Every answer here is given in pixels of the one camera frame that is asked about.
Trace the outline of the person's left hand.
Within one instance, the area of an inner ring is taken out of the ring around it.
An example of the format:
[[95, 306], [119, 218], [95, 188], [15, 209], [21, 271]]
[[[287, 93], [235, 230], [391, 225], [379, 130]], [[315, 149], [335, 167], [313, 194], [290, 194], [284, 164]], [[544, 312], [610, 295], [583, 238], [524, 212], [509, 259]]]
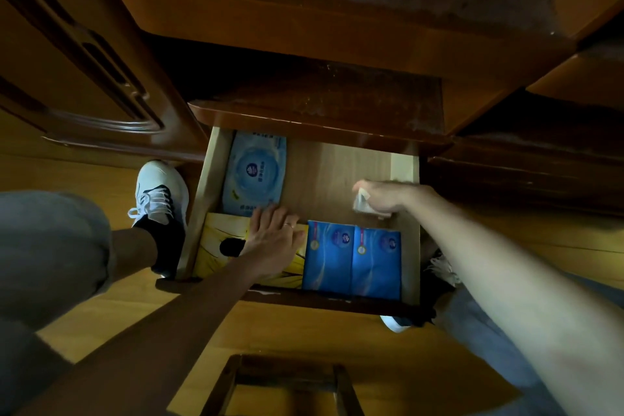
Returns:
[[249, 247], [246, 239], [239, 260], [251, 283], [279, 274], [290, 265], [299, 247]]

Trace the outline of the person's right hand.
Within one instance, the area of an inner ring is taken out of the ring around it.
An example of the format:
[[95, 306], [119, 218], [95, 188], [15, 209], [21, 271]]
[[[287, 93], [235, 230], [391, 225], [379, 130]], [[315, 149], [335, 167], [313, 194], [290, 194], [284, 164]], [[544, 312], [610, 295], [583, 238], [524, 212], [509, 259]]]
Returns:
[[433, 189], [430, 186], [416, 184], [416, 183], [403, 183], [397, 181], [380, 181], [380, 182], [392, 182], [393, 183], [393, 203], [392, 204], [370, 204], [371, 207], [377, 211], [384, 213], [396, 213], [405, 209], [410, 201], [412, 201], [417, 193], [431, 192]]

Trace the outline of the person's left forearm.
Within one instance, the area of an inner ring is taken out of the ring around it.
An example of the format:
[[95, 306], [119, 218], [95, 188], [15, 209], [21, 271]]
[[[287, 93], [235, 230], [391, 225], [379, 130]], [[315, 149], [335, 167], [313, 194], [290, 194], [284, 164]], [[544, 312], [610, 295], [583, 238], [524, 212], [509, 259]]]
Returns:
[[14, 416], [159, 416], [233, 306], [283, 269], [249, 253], [83, 358]]

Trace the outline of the person's right forearm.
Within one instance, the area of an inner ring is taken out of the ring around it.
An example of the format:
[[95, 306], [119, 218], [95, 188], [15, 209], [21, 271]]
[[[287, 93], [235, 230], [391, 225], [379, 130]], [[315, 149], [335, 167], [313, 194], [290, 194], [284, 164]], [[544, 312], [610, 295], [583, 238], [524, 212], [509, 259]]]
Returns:
[[425, 186], [404, 207], [568, 416], [624, 416], [624, 309]]

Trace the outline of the light wooden drawer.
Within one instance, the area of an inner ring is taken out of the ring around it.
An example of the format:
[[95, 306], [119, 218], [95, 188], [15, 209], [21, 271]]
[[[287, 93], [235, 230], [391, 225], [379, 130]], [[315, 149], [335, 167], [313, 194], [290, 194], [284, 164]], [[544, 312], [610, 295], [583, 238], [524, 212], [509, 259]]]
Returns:
[[[156, 287], [167, 293], [183, 294], [199, 283], [192, 278], [207, 213], [221, 208], [222, 189], [234, 130], [214, 127], [200, 173], [191, 182], [193, 202], [188, 232], [178, 263], [175, 280], [159, 279]], [[353, 210], [357, 180], [417, 183], [417, 156], [381, 152], [351, 146], [303, 141], [289, 138], [287, 163], [281, 203], [302, 220], [317, 220], [364, 227], [382, 226], [400, 231], [403, 236], [401, 302], [369, 297], [340, 297], [324, 292], [301, 291], [254, 285], [242, 297], [244, 301], [279, 304], [360, 314], [421, 319], [420, 296], [420, 226], [407, 213], [395, 214], [386, 221]]]

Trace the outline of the light blue wet wipes pack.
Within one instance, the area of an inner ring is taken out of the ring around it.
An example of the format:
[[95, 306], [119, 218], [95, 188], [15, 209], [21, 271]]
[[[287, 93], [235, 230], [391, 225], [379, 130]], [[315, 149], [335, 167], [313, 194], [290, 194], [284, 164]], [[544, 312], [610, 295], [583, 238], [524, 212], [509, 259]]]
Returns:
[[223, 212], [250, 217], [258, 207], [279, 204], [286, 157], [285, 137], [237, 131], [223, 182]]

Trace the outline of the yellow tissue box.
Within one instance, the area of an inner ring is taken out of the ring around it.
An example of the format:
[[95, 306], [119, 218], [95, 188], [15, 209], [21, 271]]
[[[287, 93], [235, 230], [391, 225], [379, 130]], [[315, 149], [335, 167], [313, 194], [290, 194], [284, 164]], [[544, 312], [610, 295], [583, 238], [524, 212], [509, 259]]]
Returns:
[[[249, 217], [208, 213], [191, 277], [206, 278], [238, 257], [248, 238], [249, 224]], [[308, 239], [303, 240], [292, 262], [284, 271], [258, 280], [257, 285], [302, 289], [307, 241]]]

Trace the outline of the blue tissue packet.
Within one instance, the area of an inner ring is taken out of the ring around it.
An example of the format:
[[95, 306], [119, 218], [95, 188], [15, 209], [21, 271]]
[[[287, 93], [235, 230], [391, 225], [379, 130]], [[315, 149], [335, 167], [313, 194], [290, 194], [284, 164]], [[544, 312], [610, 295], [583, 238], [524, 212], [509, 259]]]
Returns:
[[401, 233], [355, 227], [351, 294], [401, 300]]
[[308, 221], [302, 289], [351, 295], [355, 226]]

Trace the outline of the person's right white sneaker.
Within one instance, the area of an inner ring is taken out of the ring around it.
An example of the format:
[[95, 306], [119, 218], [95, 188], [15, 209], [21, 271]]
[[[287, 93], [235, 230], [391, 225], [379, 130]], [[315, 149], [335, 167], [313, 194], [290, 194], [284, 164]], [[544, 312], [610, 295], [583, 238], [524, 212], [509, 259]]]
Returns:
[[420, 309], [419, 318], [380, 316], [386, 327], [394, 333], [402, 333], [411, 327], [433, 324], [441, 313], [446, 301], [461, 285], [461, 280], [452, 270], [447, 258], [440, 249], [421, 266], [420, 270]]

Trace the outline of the person's white sneaker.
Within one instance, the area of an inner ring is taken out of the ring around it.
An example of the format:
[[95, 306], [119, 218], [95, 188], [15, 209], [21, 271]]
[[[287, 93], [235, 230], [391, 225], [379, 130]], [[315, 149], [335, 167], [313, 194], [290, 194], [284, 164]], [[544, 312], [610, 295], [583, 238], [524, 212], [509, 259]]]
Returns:
[[132, 226], [147, 218], [163, 225], [176, 222], [188, 229], [187, 211], [190, 195], [182, 175], [164, 161], [144, 164], [137, 176], [136, 207], [128, 211]]
[[419, 318], [380, 316], [386, 327], [394, 333], [402, 333], [411, 327], [433, 324], [441, 313], [446, 301], [461, 285], [461, 280], [452, 270], [447, 258], [440, 249], [421, 266], [420, 270], [420, 309]]

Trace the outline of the black sock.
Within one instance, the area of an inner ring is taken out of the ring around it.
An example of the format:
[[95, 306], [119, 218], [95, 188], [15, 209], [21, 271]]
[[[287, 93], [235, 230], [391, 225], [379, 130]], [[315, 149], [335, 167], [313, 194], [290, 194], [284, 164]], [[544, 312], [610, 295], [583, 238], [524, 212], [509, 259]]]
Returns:
[[183, 223], [171, 213], [145, 214], [136, 220], [133, 228], [146, 231], [153, 239], [157, 255], [150, 269], [161, 278], [174, 280], [185, 241]]

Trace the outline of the person's left white sneaker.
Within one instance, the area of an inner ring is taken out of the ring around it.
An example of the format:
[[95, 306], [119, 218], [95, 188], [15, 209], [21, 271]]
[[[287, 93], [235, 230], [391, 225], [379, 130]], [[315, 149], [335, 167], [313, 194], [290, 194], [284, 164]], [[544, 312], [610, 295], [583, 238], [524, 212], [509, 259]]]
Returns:
[[132, 226], [147, 218], [163, 225], [176, 222], [188, 229], [187, 211], [190, 195], [182, 175], [164, 161], [144, 164], [137, 176], [136, 207], [128, 211]]

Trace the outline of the brown wooden nightstand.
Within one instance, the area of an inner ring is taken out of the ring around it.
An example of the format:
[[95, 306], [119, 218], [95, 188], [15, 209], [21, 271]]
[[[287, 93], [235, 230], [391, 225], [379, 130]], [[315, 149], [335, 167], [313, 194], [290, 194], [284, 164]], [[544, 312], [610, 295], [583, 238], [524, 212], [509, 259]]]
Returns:
[[121, 0], [201, 122], [437, 156], [624, 0]]

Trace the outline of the person's right leg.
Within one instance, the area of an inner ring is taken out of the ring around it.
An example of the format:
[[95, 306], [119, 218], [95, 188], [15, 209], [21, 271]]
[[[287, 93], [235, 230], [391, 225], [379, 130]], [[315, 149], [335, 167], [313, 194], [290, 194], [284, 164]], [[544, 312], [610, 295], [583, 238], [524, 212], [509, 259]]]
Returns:
[[447, 307], [436, 312], [436, 324], [520, 391], [510, 403], [473, 416], [567, 416], [530, 363], [467, 289], [454, 279], [447, 282], [437, 277], [432, 270], [423, 271], [421, 280], [422, 288], [427, 288], [422, 297], [435, 300], [450, 294]]

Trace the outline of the person's leg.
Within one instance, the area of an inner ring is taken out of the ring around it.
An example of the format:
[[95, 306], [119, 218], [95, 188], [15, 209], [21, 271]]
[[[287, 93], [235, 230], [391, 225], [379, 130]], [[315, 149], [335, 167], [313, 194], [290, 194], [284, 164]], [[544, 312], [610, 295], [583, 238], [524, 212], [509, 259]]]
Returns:
[[530, 363], [467, 289], [454, 279], [447, 282], [437, 277], [432, 270], [423, 271], [421, 280], [422, 288], [427, 288], [422, 297], [435, 300], [450, 294], [447, 307], [436, 312], [436, 324], [520, 391], [510, 403], [473, 416], [567, 416]]
[[147, 231], [112, 231], [87, 199], [0, 193], [0, 416], [12, 416], [74, 367], [38, 331], [156, 262]]

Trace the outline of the person's left leg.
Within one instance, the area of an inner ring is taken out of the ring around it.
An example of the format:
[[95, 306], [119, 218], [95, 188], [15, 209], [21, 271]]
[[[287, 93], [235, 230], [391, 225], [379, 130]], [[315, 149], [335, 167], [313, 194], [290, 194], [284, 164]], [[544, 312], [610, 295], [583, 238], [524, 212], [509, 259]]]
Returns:
[[12, 416], [74, 367], [38, 331], [156, 262], [147, 231], [112, 231], [87, 199], [0, 193], [0, 416]]

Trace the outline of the brown wooden wardrobe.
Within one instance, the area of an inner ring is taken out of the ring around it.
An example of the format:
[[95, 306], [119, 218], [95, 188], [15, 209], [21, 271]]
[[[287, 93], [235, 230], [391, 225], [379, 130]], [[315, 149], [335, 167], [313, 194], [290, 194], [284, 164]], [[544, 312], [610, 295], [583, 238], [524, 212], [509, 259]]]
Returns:
[[0, 0], [0, 111], [72, 147], [197, 163], [208, 147], [121, 0]]

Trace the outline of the brown wooden bed frame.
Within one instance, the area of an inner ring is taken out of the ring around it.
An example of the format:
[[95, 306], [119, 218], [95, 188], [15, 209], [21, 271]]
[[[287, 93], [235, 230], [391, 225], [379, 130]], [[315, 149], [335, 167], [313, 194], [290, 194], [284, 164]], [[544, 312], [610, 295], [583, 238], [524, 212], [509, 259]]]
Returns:
[[421, 182], [457, 201], [624, 216], [624, 33], [582, 47], [422, 159]]

